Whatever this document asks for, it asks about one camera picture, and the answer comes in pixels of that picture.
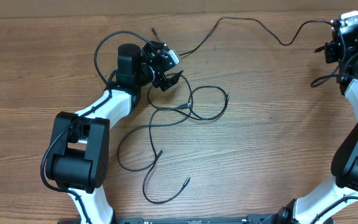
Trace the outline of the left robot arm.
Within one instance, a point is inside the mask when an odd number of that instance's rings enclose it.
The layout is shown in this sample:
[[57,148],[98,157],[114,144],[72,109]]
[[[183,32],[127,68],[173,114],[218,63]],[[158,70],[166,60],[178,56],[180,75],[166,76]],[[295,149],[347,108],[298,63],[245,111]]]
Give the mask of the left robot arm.
[[114,223],[114,210],[103,189],[109,131],[134,110],[143,86],[151,83],[165,91],[181,75],[165,76],[181,58],[164,43],[122,44],[117,52],[117,69],[110,74],[101,98],[76,113],[56,115],[40,166],[44,185],[72,198],[80,214],[78,223]]

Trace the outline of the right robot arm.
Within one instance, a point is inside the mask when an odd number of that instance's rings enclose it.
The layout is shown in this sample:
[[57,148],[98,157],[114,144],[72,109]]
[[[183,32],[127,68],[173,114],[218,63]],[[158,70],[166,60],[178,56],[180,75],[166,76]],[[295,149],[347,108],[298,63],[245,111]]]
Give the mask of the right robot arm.
[[324,46],[326,62],[338,63],[331,76],[352,106],[356,125],[336,151],[328,179],[264,223],[331,223],[333,215],[358,202],[358,21],[338,19],[331,24],[333,39]]

